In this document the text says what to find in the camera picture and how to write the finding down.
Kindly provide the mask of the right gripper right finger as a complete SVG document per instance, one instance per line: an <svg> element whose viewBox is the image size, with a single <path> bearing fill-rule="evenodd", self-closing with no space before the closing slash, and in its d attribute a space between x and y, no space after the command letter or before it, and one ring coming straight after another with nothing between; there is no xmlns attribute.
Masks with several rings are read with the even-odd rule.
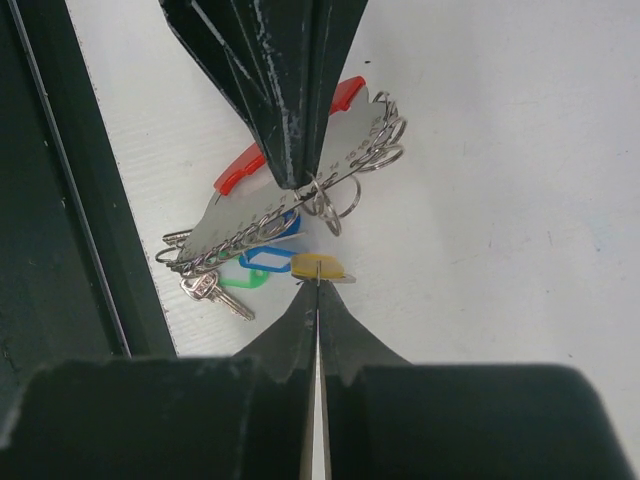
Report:
<svg viewBox="0 0 640 480"><path fill-rule="evenodd" d="M331 479L630 479L601 399L557 364L413 364L329 282L317 321Z"/></svg>

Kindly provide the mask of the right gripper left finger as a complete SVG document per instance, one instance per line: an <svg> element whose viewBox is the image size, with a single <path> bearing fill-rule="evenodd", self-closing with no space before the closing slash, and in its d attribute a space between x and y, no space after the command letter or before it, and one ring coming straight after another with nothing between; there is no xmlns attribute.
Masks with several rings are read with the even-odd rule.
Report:
<svg viewBox="0 0 640 480"><path fill-rule="evenodd" d="M319 290L229 357L67 361L1 433L5 479L308 479Z"/></svg>

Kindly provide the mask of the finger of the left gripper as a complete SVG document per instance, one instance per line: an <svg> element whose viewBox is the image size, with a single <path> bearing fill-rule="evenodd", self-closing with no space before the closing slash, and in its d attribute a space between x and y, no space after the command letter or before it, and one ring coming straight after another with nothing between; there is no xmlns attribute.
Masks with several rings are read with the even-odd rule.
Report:
<svg viewBox="0 0 640 480"><path fill-rule="evenodd" d="M304 180L311 4L163 1L176 38L240 116L283 189Z"/></svg>
<svg viewBox="0 0 640 480"><path fill-rule="evenodd" d="M367 0L313 2L305 175L317 172L331 102L367 3Z"/></svg>

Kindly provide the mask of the yellow tagged key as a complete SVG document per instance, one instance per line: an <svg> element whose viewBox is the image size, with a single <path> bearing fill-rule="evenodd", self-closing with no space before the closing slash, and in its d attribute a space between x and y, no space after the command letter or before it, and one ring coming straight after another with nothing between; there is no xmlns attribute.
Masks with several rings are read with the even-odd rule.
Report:
<svg viewBox="0 0 640 480"><path fill-rule="evenodd" d="M335 257L315 253L299 253L290 261L291 275L298 280L326 280L333 283L351 284L356 278L347 273Z"/></svg>

